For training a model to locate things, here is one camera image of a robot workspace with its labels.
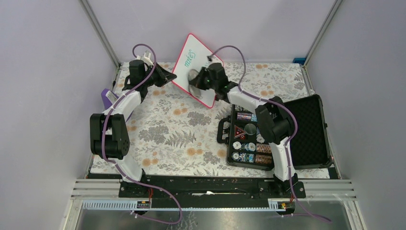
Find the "translucent silicone sponge eraser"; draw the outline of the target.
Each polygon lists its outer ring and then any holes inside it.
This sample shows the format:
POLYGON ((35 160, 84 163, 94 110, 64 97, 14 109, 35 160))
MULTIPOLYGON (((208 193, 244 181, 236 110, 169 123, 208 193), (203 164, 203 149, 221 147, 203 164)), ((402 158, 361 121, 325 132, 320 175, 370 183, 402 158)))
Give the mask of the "translucent silicone sponge eraser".
POLYGON ((201 75, 196 69, 191 69, 188 72, 188 82, 189 82, 188 90, 189 90, 189 93, 197 99, 203 98, 201 89, 199 88, 200 80, 201 80, 201 75))

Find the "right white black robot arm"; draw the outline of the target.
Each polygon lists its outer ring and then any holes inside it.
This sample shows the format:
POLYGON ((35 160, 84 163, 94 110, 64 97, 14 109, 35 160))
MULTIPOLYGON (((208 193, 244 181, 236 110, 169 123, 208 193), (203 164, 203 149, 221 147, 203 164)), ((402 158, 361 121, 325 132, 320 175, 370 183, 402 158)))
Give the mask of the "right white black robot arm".
POLYGON ((281 197, 291 194, 298 179, 290 142, 297 133, 298 124, 281 98, 260 98, 243 90, 240 83, 228 79, 220 63, 212 63, 201 68, 197 74, 189 74, 188 81, 190 89, 214 90, 219 100, 241 106, 257 117, 259 131, 271 147, 275 193, 281 197))

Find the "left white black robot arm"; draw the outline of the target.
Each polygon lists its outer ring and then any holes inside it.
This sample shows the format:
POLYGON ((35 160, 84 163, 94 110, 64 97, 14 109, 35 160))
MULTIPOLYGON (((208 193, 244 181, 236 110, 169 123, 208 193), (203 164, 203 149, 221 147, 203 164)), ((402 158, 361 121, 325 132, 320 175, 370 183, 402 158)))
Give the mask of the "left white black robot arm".
POLYGON ((149 185, 141 179, 141 166, 127 157, 130 139, 126 122, 144 101, 149 87, 162 87, 177 76, 150 61, 130 61, 128 69, 120 96, 103 113, 90 116, 90 150, 115 167, 124 181, 132 182, 130 191, 142 197, 149 185))

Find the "red-framed whiteboard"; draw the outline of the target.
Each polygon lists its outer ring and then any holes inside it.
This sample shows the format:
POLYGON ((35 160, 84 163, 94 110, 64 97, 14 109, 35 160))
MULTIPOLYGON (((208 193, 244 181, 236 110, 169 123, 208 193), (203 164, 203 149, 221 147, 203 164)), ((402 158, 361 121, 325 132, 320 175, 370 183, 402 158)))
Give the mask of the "red-framed whiteboard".
POLYGON ((189 85, 192 76, 197 76, 203 67, 208 67, 211 61, 207 57, 212 51, 194 34, 187 35, 172 73, 177 77, 172 82, 207 108, 213 108, 215 92, 208 90, 193 90, 189 85))

